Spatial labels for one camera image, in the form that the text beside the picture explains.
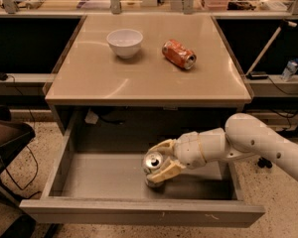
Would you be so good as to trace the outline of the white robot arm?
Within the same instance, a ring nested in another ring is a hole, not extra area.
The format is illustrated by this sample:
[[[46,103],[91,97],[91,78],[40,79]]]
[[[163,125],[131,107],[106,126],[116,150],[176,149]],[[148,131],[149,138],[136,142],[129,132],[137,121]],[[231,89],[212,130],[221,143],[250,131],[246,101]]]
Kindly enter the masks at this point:
[[[155,187],[183,170],[214,161],[229,162],[259,155],[298,181],[298,145],[281,137],[259,119],[244,113],[230,116],[223,128],[190,132],[165,140],[143,159],[146,182]]]

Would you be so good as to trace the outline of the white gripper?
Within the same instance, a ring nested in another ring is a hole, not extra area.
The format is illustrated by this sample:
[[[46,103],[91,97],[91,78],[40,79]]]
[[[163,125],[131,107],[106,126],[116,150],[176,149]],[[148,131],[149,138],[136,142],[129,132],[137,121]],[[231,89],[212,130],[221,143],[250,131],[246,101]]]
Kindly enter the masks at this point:
[[[147,176],[153,183],[159,183],[178,176],[182,170],[197,169],[203,167],[207,161],[204,156],[200,136],[197,132],[181,135],[176,141],[168,139],[153,146],[149,153],[159,153],[165,156],[175,156],[178,160],[170,157],[162,164],[157,172]]]

